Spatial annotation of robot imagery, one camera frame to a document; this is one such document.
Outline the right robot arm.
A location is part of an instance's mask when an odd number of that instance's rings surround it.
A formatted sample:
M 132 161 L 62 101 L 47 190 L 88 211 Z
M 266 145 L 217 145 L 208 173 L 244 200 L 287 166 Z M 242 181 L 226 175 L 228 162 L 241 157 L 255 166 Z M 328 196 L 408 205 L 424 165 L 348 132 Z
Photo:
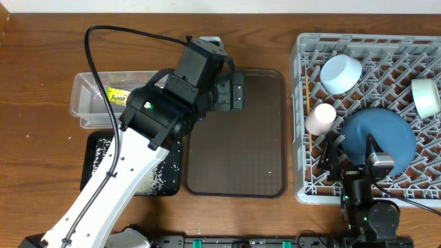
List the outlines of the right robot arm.
M 376 200 L 372 186 L 393 168 L 392 156 L 382 150 L 375 138 L 367 135 L 365 160 L 345 165 L 338 159 L 337 146 L 325 136 L 325 149 L 318 168 L 329 172 L 329 182 L 342 184 L 340 207 L 349 231 L 334 240 L 339 247 L 391 247 L 397 240 L 400 208 L 391 200 Z

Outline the brown serving tray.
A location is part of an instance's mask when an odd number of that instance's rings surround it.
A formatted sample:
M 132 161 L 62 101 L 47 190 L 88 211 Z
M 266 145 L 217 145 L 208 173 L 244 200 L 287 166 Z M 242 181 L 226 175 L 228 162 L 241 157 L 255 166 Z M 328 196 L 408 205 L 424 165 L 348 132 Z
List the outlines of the brown serving tray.
M 208 112 L 187 140 L 184 186 L 193 195 L 277 198 L 286 190 L 285 78 L 242 73 L 243 109 Z

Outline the yellow green snack wrapper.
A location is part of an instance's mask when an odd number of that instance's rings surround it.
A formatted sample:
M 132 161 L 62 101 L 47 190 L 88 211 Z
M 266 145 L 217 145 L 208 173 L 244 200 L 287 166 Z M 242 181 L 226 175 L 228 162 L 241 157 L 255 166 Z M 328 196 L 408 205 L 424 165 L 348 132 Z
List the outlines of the yellow green snack wrapper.
M 116 103 L 117 105 L 126 106 L 130 91 L 108 87 L 106 89 L 106 95 L 110 102 Z

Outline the grey dishwasher rack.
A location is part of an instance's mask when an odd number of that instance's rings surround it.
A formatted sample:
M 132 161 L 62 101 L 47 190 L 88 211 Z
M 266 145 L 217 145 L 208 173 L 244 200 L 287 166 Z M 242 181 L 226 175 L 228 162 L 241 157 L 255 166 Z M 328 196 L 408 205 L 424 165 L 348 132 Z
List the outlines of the grey dishwasher rack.
M 361 62 L 357 84 L 345 93 L 330 95 L 320 80 L 323 65 L 333 56 L 345 54 Z M 337 117 L 331 129 L 336 143 L 344 121 L 368 107 L 381 107 L 400 115 L 416 136 L 416 153 L 410 166 L 397 176 L 382 179 L 373 188 L 375 195 L 386 198 L 394 193 L 396 203 L 410 207 L 420 203 L 440 206 L 440 116 L 420 118 L 411 93 L 413 79 L 440 82 L 440 38 L 379 34 L 302 33 L 289 58 L 293 112 L 292 154 L 294 157 L 294 195 L 302 204 L 337 205 L 340 183 L 327 181 L 317 168 L 325 144 L 323 136 L 309 135 L 305 77 L 309 77 L 311 109 L 321 103 L 335 107 Z

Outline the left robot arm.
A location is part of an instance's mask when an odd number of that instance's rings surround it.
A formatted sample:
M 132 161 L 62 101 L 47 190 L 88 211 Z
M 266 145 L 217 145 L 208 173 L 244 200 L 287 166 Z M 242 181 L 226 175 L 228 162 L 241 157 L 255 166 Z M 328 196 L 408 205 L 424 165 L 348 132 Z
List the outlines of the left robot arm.
M 98 169 L 65 216 L 22 247 L 104 247 L 115 222 L 146 174 L 218 102 L 217 86 L 232 82 L 234 64 L 190 65 L 158 71 L 131 91 Z

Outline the light blue bowl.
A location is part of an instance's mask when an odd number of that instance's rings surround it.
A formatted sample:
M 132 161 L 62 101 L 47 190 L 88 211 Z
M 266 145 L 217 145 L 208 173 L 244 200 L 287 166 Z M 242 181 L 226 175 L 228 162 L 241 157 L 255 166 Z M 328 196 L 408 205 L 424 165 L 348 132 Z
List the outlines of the light blue bowl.
M 361 62 L 345 54 L 339 54 L 323 65 L 320 80 L 329 94 L 342 94 L 358 82 L 361 74 Z

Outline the wooden chopstick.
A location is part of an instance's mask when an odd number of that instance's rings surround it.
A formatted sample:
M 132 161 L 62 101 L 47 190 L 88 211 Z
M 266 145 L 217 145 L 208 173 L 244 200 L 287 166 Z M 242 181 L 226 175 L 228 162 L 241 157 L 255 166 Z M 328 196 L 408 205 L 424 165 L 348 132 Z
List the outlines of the wooden chopstick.
M 310 107 L 310 102 L 309 102 L 309 77 L 308 76 L 305 77 L 305 91 L 306 91 L 307 115 L 309 115 L 310 111 L 311 111 L 311 107 Z M 312 154 L 313 141 L 312 141 L 312 135 L 309 131 L 308 131 L 308 135 L 309 135 L 309 153 Z

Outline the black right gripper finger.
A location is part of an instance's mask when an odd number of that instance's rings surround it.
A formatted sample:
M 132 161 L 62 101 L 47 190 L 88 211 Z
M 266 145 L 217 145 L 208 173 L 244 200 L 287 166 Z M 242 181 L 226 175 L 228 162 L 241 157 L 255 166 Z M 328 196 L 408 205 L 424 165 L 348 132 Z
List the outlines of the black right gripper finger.
M 381 152 L 381 147 L 376 142 L 375 138 L 372 134 L 367 135 L 367 142 L 366 142 L 366 154 L 371 154 L 373 152 Z
M 325 136 L 325 148 L 318 161 L 318 169 L 336 172 L 340 167 L 337 147 L 330 135 Z

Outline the pink cup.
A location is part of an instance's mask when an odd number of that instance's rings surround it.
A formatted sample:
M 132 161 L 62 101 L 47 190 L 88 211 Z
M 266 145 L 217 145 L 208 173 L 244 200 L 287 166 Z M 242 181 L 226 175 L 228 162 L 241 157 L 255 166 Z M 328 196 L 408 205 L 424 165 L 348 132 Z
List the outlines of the pink cup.
M 331 129 L 335 119 L 335 108 L 328 103 L 321 103 L 307 115 L 305 127 L 310 134 L 319 136 Z

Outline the clear plastic bin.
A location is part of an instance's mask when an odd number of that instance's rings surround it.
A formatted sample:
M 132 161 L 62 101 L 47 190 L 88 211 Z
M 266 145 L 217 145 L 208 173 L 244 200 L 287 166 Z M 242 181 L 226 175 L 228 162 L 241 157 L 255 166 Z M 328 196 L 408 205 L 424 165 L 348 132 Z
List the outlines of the clear plastic bin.
M 99 77 L 104 88 L 130 92 L 144 86 L 155 74 L 155 71 L 99 72 Z M 80 118 L 80 126 L 85 129 L 111 128 L 110 116 L 92 73 L 82 72 L 75 76 L 70 113 Z

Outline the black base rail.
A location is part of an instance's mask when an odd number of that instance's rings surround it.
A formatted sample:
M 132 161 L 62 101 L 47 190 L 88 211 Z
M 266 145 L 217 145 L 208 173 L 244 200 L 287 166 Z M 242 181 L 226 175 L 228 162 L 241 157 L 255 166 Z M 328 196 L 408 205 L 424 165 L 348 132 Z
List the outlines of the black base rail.
M 299 236 L 295 238 L 207 238 L 183 236 L 161 236 L 154 239 L 155 248 L 338 248 L 338 247 L 414 247 L 409 239 L 388 242 L 362 242 L 351 244 L 336 238 Z

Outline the dark blue plate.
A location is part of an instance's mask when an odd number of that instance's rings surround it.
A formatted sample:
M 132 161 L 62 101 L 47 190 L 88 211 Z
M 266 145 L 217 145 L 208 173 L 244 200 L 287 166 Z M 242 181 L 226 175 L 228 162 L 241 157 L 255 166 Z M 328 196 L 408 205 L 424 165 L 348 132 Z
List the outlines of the dark blue plate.
M 398 114 L 382 108 L 369 108 L 351 115 L 342 126 L 342 148 L 354 164 L 365 161 L 367 135 L 371 134 L 384 152 L 395 161 L 390 176 L 405 172 L 416 153 L 416 136 Z

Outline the mint green bowl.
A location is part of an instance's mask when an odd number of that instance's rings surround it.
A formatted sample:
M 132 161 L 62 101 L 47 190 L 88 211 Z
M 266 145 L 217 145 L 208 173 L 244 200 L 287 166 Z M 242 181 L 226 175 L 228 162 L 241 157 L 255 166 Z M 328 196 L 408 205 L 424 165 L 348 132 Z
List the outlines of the mint green bowl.
M 440 112 L 440 95 L 433 79 L 412 80 L 411 91 L 420 118 L 427 118 Z

